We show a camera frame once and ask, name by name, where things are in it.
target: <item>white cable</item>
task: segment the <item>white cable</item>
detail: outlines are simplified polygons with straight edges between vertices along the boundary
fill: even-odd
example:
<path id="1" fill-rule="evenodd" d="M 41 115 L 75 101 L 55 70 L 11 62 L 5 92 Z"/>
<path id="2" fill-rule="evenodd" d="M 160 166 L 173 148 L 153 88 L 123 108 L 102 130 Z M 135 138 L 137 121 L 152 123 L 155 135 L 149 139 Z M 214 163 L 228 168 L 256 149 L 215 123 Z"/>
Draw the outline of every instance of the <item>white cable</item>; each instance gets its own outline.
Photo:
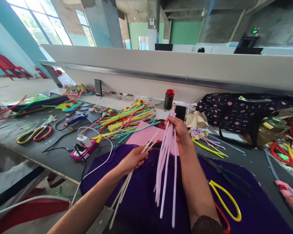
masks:
<path id="1" fill-rule="evenodd" d="M 30 198 L 30 199 L 24 200 L 22 202 L 19 202 L 19 203 L 13 205 L 13 206 L 8 207 L 8 208 L 5 208 L 5 209 L 3 209 L 3 210 L 0 211 L 0 214 L 3 213 L 3 212 L 6 212 L 8 210 L 13 209 L 14 207 L 17 207 L 19 205 L 22 205 L 22 204 L 24 204 L 26 202 L 30 202 L 30 201 L 37 200 L 37 199 L 41 199 L 41 198 L 50 198 L 50 199 L 57 199 L 57 200 L 66 201 L 66 202 L 69 202 L 69 208 L 71 208 L 71 204 L 72 204 L 71 203 L 71 200 L 69 200 L 67 198 L 44 195 L 44 196 L 33 197 L 33 198 Z"/>
<path id="2" fill-rule="evenodd" d="M 100 135 L 100 133 L 99 133 L 97 130 L 93 129 L 93 128 L 90 128 L 90 127 L 80 127 L 79 129 L 81 129 L 81 128 L 91 129 L 91 130 L 97 132 L 97 133 Z M 113 143 L 112 143 L 111 140 L 108 139 L 107 137 L 105 137 L 105 136 L 102 136 L 102 137 L 105 138 L 105 139 L 107 139 L 107 140 L 111 143 L 111 146 L 112 146 L 112 147 L 111 147 L 110 155 L 107 157 L 107 159 L 105 160 L 104 163 L 102 163 L 100 166 L 98 166 L 97 168 L 95 168 L 94 170 L 92 170 L 91 172 L 89 172 L 87 175 L 85 175 L 85 176 L 83 177 L 83 180 L 84 180 L 87 176 L 89 176 L 92 172 L 94 172 L 96 169 L 98 169 L 98 168 L 101 167 L 103 164 L 105 164 L 105 163 L 110 159 L 110 156 L 111 156 L 112 151 L 113 151 Z M 75 194 L 74 194 L 74 197 L 73 197 L 72 205 L 71 205 L 71 206 L 73 206 L 73 204 L 74 204 L 74 200 L 75 200 L 75 198 L 76 198 L 76 195 L 77 195 L 77 192 L 78 192 L 78 189 L 79 189 L 80 183 L 79 183 L 79 185 L 77 186 L 77 189 L 76 189 L 76 192 L 75 192 Z"/>

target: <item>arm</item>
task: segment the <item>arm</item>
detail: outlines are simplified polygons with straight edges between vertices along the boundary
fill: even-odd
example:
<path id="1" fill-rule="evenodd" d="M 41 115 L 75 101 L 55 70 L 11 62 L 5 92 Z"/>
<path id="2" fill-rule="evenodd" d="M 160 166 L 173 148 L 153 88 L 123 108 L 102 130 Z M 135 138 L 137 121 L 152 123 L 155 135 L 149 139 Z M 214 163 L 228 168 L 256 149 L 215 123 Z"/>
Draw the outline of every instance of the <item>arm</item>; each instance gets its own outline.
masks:
<path id="1" fill-rule="evenodd" d="M 86 233 L 94 223 L 107 199 L 121 179 L 133 168 L 139 168 L 148 153 L 140 152 L 144 146 L 133 149 L 114 169 L 108 172 L 50 229 L 48 234 Z"/>
<path id="2" fill-rule="evenodd" d="M 168 119 L 176 126 L 176 141 L 180 154 L 182 183 L 187 198 L 191 229 L 202 215 L 206 215 L 220 224 L 211 190 L 188 129 L 182 120 L 171 116 Z"/>

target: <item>hand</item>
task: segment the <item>hand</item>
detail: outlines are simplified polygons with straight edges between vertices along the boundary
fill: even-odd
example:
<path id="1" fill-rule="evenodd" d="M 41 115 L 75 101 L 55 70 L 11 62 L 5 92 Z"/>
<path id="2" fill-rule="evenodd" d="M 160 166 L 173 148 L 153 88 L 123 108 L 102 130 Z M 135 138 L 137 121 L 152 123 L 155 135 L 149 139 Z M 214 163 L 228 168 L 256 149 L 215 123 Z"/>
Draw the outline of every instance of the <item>hand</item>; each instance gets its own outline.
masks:
<path id="1" fill-rule="evenodd" d="M 148 152 L 141 153 L 143 149 L 144 146 L 139 146 L 130 151 L 130 153 L 117 165 L 117 170 L 126 176 L 132 169 L 139 168 L 149 154 Z"/>
<path id="2" fill-rule="evenodd" d="M 179 153 L 184 153 L 188 147 L 193 146 L 189 131 L 185 123 L 178 118 L 173 118 L 170 115 L 165 121 L 165 126 L 168 120 L 176 126 L 176 142 L 178 144 Z"/>

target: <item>green wall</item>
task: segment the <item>green wall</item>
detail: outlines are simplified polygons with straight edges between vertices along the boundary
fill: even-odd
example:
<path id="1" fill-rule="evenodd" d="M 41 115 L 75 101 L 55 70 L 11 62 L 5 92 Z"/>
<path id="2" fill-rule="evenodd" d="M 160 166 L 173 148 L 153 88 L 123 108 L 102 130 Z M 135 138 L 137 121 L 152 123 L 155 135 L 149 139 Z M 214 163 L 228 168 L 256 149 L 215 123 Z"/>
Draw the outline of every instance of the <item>green wall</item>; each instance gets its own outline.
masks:
<path id="1" fill-rule="evenodd" d="M 171 44 L 196 45 L 202 22 L 173 22 Z"/>
<path id="2" fill-rule="evenodd" d="M 139 36 L 148 36 L 147 23 L 129 23 L 129 36 L 132 49 L 139 49 Z M 160 23 L 159 43 L 163 43 L 164 23 Z"/>

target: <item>metal rail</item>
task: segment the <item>metal rail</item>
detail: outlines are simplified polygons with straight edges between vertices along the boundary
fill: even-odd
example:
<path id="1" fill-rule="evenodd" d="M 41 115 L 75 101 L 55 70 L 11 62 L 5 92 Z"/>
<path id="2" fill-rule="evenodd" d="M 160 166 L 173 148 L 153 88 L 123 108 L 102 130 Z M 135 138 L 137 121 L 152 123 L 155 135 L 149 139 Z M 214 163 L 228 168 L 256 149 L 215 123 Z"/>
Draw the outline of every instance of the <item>metal rail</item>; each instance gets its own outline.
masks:
<path id="1" fill-rule="evenodd" d="M 124 70 L 124 69 L 111 69 L 111 68 L 105 68 L 105 67 L 86 66 L 86 65 L 79 65 L 79 64 L 72 64 L 72 63 L 50 62 L 45 60 L 40 60 L 39 62 L 47 70 L 49 70 L 48 67 L 50 66 L 56 66 L 56 67 L 61 67 L 63 69 L 68 68 L 68 69 L 75 69 L 75 70 L 81 70 L 81 71 L 99 72 L 99 73 L 106 73 L 106 74 L 113 74 L 113 75 L 120 75 L 120 76 L 130 76 L 130 77 L 137 77 L 142 79 L 174 82 L 174 83 L 180 83 L 180 84 L 186 84 L 186 85 L 197 85 L 197 86 L 226 89 L 226 90 L 232 90 L 232 91 L 238 91 L 238 92 L 269 93 L 269 94 L 293 96 L 293 91 L 291 90 L 259 87 L 259 86 L 247 85 L 247 84 L 234 84 L 230 82 L 207 80 L 207 79 L 201 79 L 201 78 L 164 75 L 164 74 L 158 74 L 158 73 L 131 71 L 131 70 Z M 52 76 L 54 82 L 59 86 L 60 82 L 58 78 L 55 76 L 55 74 L 53 74 L 52 72 L 50 75 Z"/>

